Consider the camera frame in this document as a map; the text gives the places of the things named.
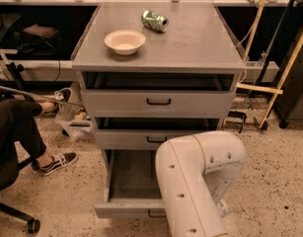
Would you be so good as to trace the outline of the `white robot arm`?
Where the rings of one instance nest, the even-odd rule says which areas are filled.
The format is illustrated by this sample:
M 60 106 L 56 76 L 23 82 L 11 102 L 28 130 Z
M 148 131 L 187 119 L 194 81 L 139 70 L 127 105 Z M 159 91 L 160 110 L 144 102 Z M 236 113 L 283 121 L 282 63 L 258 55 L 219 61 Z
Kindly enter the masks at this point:
M 243 142 L 222 130 L 160 145 L 156 175 L 172 237 L 227 237 L 222 198 L 245 161 Z

